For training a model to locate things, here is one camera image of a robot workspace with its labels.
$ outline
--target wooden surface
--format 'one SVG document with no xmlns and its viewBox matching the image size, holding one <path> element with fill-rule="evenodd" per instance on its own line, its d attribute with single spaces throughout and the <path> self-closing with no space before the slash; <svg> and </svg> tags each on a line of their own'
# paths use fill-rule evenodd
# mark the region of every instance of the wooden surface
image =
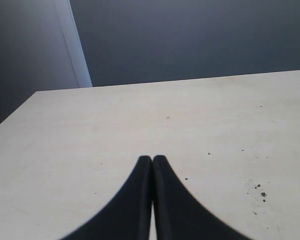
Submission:
<svg viewBox="0 0 300 240">
<path fill-rule="evenodd" d="M 300 240 L 300 71 L 35 93 L 0 125 L 0 240 L 61 238 L 157 154 L 233 228 Z"/>
</svg>

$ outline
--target black plastic part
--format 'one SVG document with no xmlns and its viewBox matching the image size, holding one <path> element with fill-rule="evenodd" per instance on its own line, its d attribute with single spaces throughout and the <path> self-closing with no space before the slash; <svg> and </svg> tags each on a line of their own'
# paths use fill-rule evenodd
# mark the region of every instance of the black plastic part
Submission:
<svg viewBox="0 0 300 240">
<path fill-rule="evenodd" d="M 205 209 L 183 186 L 163 155 L 153 160 L 158 240 L 248 240 Z"/>
<path fill-rule="evenodd" d="M 63 240 L 148 240 L 153 182 L 152 160 L 141 156 L 113 199 Z"/>
</svg>

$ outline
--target white door frame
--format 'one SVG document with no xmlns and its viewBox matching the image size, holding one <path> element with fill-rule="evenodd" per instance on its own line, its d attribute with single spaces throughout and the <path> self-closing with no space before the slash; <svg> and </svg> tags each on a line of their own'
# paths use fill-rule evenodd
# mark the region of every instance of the white door frame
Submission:
<svg viewBox="0 0 300 240">
<path fill-rule="evenodd" d="M 93 87 L 69 0 L 53 0 L 79 88 Z"/>
</svg>

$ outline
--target gray wall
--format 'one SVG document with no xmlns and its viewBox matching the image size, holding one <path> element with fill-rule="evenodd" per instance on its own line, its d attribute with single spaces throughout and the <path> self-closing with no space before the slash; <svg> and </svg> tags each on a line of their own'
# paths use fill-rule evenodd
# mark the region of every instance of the gray wall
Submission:
<svg viewBox="0 0 300 240">
<path fill-rule="evenodd" d="M 0 0 L 0 123 L 36 91 L 77 87 L 54 0 Z"/>
<path fill-rule="evenodd" d="M 300 0 L 70 0 L 94 86 L 300 70 Z"/>
</svg>

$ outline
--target white tabletop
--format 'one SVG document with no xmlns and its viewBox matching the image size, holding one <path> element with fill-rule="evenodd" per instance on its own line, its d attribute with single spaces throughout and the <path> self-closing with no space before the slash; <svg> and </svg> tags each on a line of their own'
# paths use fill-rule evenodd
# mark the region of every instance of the white tabletop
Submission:
<svg viewBox="0 0 300 240">
<path fill-rule="evenodd" d="M 63 237 L 157 154 L 233 228 L 300 240 L 300 71 L 35 93 L 0 125 L 0 240 Z"/>
</svg>

